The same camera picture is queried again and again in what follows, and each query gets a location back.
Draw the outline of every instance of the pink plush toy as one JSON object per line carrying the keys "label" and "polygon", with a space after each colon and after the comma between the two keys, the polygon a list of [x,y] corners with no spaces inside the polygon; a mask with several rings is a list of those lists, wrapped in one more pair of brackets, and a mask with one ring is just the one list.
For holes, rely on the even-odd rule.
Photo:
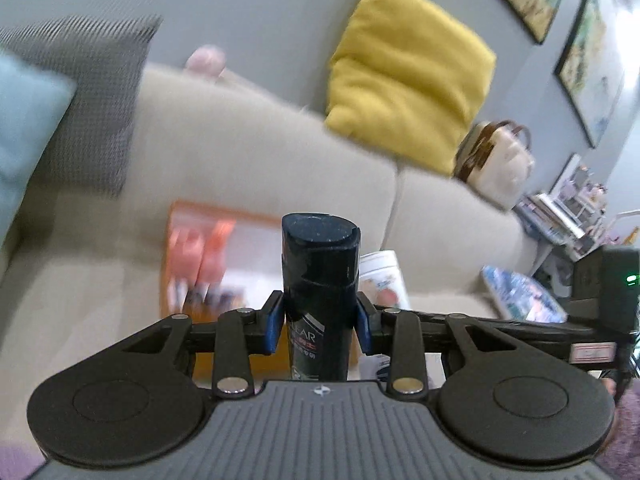
{"label": "pink plush toy", "polygon": [[205,77],[219,78],[225,66],[225,53],[215,45],[204,45],[191,54],[184,67]]}

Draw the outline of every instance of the black bottle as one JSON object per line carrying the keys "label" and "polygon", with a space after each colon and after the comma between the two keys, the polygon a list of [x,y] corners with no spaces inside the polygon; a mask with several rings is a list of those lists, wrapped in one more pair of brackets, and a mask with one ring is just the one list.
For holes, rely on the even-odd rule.
{"label": "black bottle", "polygon": [[356,317],[360,229],[337,216],[282,218],[291,377],[345,381]]}

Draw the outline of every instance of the striped pillow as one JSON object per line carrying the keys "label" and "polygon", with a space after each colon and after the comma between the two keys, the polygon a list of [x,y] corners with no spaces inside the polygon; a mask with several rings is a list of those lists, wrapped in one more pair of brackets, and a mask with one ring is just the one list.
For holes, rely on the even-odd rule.
{"label": "striped pillow", "polygon": [[0,46],[78,83],[35,180],[120,193],[140,76],[160,23],[157,16],[121,21],[69,16],[0,28]]}

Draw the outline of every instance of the white lid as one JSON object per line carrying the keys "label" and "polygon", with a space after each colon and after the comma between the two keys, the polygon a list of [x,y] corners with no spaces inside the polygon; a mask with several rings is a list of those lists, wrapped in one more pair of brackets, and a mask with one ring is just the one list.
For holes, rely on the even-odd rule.
{"label": "white lid", "polygon": [[395,251],[377,251],[375,253],[363,254],[359,260],[360,275],[367,274],[373,270],[385,269],[386,267],[398,267],[398,258]]}

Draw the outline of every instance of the white canister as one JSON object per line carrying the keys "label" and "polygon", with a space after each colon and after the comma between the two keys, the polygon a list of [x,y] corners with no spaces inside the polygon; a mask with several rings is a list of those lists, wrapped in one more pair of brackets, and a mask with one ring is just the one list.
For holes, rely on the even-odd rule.
{"label": "white canister", "polygon": [[394,251],[378,251],[360,257],[358,290],[373,304],[411,309]]}

